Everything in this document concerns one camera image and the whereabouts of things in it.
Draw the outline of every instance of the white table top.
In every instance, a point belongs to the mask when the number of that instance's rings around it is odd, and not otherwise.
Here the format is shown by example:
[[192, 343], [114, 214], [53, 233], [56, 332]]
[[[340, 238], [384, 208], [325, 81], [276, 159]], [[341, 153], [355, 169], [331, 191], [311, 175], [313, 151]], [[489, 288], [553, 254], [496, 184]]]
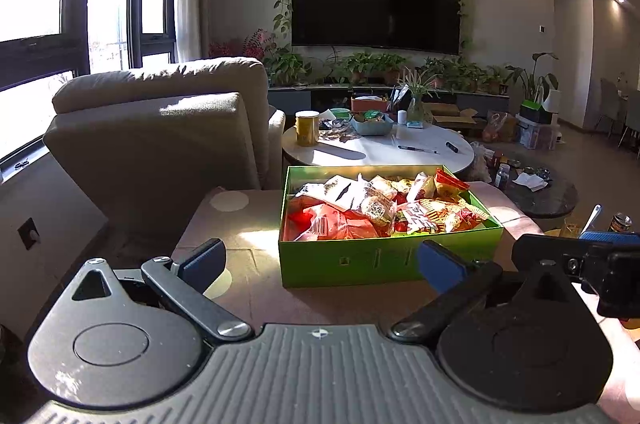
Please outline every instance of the white table top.
[[[460, 151], [450, 150], [450, 142]], [[424, 153], [399, 149], [412, 146], [436, 150]], [[381, 166], [381, 165], [445, 165], [452, 173], [467, 168], [474, 159], [469, 143], [457, 132], [439, 126], [407, 128], [394, 126], [391, 134], [384, 137], [360, 137], [347, 142], [320, 141], [316, 146], [299, 146], [296, 143], [296, 128], [289, 128], [282, 136], [282, 149], [291, 157], [309, 166]]]

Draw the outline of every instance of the marker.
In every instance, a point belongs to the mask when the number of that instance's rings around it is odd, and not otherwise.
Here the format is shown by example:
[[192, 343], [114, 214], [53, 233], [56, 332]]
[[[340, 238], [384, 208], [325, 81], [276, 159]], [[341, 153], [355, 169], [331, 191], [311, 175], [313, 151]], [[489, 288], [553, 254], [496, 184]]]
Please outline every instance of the marker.
[[400, 146], [400, 145], [398, 145], [398, 147], [400, 149], [408, 149], [408, 150], [411, 150], [411, 151], [421, 151], [423, 153], [436, 153], [436, 154], [438, 153], [437, 151], [434, 151], [432, 149], [415, 148], [413, 146]]

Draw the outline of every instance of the dining chair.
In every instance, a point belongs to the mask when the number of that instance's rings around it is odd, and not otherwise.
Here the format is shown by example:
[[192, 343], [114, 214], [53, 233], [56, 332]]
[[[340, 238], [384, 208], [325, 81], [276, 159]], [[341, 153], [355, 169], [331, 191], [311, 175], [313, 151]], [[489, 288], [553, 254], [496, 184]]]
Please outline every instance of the dining chair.
[[607, 79], [600, 79], [600, 118], [596, 125], [593, 127], [595, 131], [602, 121], [603, 117], [607, 117], [611, 120], [611, 126], [609, 128], [608, 138], [611, 137], [613, 131], [613, 125], [618, 120], [620, 115], [620, 96], [618, 95], [618, 88], [615, 83]]
[[[640, 91], [638, 90], [634, 90], [629, 93], [628, 105], [626, 109], [625, 131], [622, 132], [622, 137], [620, 137], [618, 147], [620, 147], [620, 145], [622, 144], [622, 140], [624, 139], [628, 130], [640, 133]], [[638, 154], [636, 155], [636, 160], [638, 160], [638, 157], [640, 157], [640, 144], [638, 144]]]

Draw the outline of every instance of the green box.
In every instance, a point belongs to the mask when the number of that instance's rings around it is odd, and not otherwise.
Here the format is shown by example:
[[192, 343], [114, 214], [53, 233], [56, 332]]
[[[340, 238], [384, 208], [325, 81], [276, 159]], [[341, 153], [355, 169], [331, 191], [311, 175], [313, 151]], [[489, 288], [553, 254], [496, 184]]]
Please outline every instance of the green box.
[[[416, 234], [361, 240], [325, 240], [321, 242], [284, 242], [287, 202], [304, 184], [325, 183], [336, 175], [357, 179], [358, 173], [371, 180], [376, 175], [415, 177], [419, 172], [434, 175], [445, 166], [290, 166], [280, 215], [278, 250], [282, 285], [290, 287], [328, 287], [363, 285], [422, 279], [418, 271], [416, 249], [424, 240], [434, 240], [467, 261], [491, 260], [502, 235], [502, 224], [490, 217], [471, 230], [444, 234]], [[489, 213], [471, 192], [462, 197]]]

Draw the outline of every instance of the black tv screen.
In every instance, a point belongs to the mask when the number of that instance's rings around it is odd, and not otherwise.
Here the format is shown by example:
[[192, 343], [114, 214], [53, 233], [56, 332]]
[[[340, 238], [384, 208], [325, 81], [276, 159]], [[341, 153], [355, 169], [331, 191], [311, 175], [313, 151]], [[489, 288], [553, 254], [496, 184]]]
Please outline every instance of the black tv screen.
[[459, 0], [292, 0], [293, 45], [458, 54]]

